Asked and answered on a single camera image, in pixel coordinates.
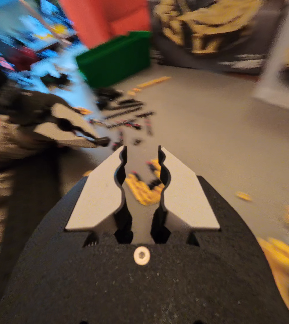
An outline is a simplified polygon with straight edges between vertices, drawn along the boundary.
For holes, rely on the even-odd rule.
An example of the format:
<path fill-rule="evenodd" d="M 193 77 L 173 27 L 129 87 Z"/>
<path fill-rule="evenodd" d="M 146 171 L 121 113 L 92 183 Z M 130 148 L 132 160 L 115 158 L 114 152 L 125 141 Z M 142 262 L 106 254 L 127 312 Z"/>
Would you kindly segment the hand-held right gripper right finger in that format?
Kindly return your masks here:
<path fill-rule="evenodd" d="M 158 148 L 158 163 L 164 187 L 150 231 L 155 244 L 167 243 L 174 232 L 188 237 L 198 230 L 219 231 L 220 224 L 195 172 L 163 146 Z"/>

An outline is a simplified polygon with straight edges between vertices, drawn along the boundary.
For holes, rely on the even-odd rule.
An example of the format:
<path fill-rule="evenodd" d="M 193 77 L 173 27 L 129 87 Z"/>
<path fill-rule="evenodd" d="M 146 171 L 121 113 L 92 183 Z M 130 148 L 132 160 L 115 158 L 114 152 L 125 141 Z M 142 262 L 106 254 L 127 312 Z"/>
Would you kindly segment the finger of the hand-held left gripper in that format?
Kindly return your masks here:
<path fill-rule="evenodd" d="M 56 141 L 58 144 L 74 148 L 107 147 L 110 138 L 91 139 L 90 136 L 78 135 L 76 131 L 63 131 L 54 123 L 43 123 L 35 127 L 34 132 Z"/>
<path fill-rule="evenodd" d="M 94 127 L 84 117 L 69 107 L 62 104 L 55 104 L 51 107 L 53 117 L 59 120 L 59 126 L 67 131 L 96 132 Z"/>

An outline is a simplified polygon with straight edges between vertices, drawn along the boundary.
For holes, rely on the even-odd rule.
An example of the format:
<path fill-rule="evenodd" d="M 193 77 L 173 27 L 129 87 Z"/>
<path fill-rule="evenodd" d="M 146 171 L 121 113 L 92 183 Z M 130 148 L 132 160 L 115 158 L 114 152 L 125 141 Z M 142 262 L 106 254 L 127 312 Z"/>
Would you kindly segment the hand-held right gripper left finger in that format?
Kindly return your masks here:
<path fill-rule="evenodd" d="M 65 230 L 113 234 L 119 244 L 133 240 L 125 191 L 127 147 L 119 147 L 88 175 Z"/>

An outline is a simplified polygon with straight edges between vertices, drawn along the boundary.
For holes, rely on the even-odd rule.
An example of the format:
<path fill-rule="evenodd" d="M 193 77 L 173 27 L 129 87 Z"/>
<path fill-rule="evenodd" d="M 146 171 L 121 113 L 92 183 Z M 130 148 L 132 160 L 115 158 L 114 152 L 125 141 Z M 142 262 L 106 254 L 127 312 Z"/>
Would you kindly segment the yellow toy car hood assembly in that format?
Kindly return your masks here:
<path fill-rule="evenodd" d="M 154 175 L 154 179 L 145 183 L 137 172 L 131 172 L 125 182 L 134 198 L 144 206 L 154 205 L 160 202 L 164 184 L 160 179 L 161 166 L 158 159 L 146 162 L 147 167 Z"/>

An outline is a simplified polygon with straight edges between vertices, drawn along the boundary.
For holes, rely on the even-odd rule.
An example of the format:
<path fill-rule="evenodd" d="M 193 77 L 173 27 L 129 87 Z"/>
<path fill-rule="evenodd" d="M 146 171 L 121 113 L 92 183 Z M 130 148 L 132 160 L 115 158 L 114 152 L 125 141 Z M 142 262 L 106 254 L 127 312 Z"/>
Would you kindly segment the person's left forearm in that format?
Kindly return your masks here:
<path fill-rule="evenodd" d="M 0 115 L 0 170 L 7 168 L 15 160 L 33 156 L 56 146 L 55 141 L 11 123 L 7 115 Z"/>

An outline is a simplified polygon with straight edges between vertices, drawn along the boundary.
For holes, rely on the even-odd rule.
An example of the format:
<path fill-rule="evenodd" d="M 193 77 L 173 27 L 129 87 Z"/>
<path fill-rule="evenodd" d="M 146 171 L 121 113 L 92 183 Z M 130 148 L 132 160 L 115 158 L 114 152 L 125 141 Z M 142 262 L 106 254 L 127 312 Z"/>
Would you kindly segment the grey desk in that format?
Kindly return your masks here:
<path fill-rule="evenodd" d="M 113 87 L 124 92 L 138 84 L 171 79 L 137 94 L 143 111 L 153 111 L 153 135 L 122 127 L 128 150 L 126 174 L 146 182 L 153 174 L 146 162 L 165 147 L 203 176 L 238 212 L 256 237 L 283 240 L 281 221 L 289 205 L 289 111 L 255 101 L 251 80 L 161 65 Z M 133 139 L 142 139 L 139 146 Z M 236 192 L 252 197 L 240 200 Z"/>

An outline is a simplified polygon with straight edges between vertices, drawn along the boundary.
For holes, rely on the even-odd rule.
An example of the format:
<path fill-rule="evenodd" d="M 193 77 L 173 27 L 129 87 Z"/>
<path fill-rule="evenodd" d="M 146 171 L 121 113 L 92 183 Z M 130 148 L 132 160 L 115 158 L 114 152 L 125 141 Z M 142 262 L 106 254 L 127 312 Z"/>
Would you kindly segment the black toy wheel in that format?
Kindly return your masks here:
<path fill-rule="evenodd" d="M 100 111 L 108 108 L 110 102 L 115 101 L 124 94 L 124 91 L 112 87 L 93 88 L 96 97 L 95 103 Z"/>

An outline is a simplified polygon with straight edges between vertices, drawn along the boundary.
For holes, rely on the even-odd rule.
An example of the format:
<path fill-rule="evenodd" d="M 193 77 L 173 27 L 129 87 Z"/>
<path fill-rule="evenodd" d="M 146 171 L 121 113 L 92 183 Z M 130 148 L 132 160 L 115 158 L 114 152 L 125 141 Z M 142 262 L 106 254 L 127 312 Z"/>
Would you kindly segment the light grey beam red pins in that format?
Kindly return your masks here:
<path fill-rule="evenodd" d="M 107 129 L 113 129 L 113 128 L 117 128 L 117 127 L 126 126 L 126 127 L 133 128 L 136 130 L 141 130 L 142 126 L 140 124 L 137 124 L 135 121 L 136 121 L 136 119 L 124 119 L 124 120 L 115 121 L 112 123 L 105 123 L 104 121 L 100 121 L 97 119 L 88 120 L 88 122 L 90 124 L 105 127 Z"/>

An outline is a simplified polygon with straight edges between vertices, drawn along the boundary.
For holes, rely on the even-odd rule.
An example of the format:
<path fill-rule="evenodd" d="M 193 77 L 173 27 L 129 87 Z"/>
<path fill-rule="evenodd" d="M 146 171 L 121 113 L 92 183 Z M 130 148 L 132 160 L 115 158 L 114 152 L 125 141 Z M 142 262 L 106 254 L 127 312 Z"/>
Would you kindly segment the long dark grey beam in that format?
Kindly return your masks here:
<path fill-rule="evenodd" d="M 103 120 L 113 119 L 115 117 L 119 117 L 119 116 L 122 116 L 122 115 L 130 114 L 130 113 L 139 111 L 141 109 L 142 109 L 142 107 L 140 107 L 140 106 L 138 106 L 138 107 L 130 107 L 130 108 L 127 108 L 127 109 L 125 109 L 123 111 L 119 111 L 119 112 L 115 112 L 113 114 L 109 114 L 109 115 L 105 116 L 103 118 Z"/>
<path fill-rule="evenodd" d="M 119 108 L 129 108 L 129 107 L 138 107 L 143 106 L 144 102 L 135 100 L 135 99 L 125 99 L 118 102 Z"/>

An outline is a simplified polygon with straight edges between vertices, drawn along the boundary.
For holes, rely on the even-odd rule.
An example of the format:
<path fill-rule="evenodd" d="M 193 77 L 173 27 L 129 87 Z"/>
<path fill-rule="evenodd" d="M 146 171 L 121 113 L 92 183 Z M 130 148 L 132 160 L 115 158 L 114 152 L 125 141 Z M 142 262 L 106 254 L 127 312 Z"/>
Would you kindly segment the green plastic bin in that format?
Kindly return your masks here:
<path fill-rule="evenodd" d="M 75 60 L 91 88 L 110 87 L 150 67 L 150 31 L 132 31 L 78 55 Z"/>

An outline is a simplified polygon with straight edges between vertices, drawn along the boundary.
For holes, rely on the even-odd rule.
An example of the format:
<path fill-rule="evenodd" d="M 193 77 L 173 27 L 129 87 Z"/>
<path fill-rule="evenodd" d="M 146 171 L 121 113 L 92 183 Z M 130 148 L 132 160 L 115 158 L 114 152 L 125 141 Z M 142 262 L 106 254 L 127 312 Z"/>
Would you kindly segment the long yellow beam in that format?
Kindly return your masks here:
<path fill-rule="evenodd" d="M 167 81 L 169 79 L 171 79 L 170 76 L 163 76 L 163 77 L 160 77 L 160 78 L 157 78 L 157 79 L 153 79 L 153 80 L 146 81 L 144 83 L 138 84 L 136 86 L 136 88 L 137 89 L 145 89 L 147 87 L 151 87 L 153 85 L 159 84 L 159 83 L 164 82 L 164 81 Z"/>

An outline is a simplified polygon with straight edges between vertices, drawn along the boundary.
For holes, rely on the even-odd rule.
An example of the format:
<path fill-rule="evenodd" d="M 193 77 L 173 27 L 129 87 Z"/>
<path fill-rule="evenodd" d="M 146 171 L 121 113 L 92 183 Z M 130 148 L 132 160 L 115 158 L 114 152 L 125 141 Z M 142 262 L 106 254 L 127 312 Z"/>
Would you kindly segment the red plastic bin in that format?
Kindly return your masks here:
<path fill-rule="evenodd" d="M 60 0 L 78 38 L 88 48 L 131 31 L 151 31 L 145 0 Z"/>

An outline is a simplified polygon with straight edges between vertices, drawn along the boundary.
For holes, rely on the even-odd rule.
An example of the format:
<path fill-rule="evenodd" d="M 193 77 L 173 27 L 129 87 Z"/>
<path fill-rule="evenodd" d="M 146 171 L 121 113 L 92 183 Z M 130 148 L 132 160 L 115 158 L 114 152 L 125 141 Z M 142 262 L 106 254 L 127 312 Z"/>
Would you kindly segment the instruction booklet car picture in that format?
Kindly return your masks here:
<path fill-rule="evenodd" d="M 252 96 L 289 110 L 289 6 Z"/>

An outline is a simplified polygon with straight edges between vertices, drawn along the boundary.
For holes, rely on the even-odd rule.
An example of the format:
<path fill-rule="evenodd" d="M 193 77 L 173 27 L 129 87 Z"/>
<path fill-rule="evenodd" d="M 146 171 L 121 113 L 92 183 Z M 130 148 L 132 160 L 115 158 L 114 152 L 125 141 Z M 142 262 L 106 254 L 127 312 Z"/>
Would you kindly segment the dark toy car box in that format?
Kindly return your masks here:
<path fill-rule="evenodd" d="M 286 13 L 281 0 L 148 1 L 157 63 L 257 76 Z"/>

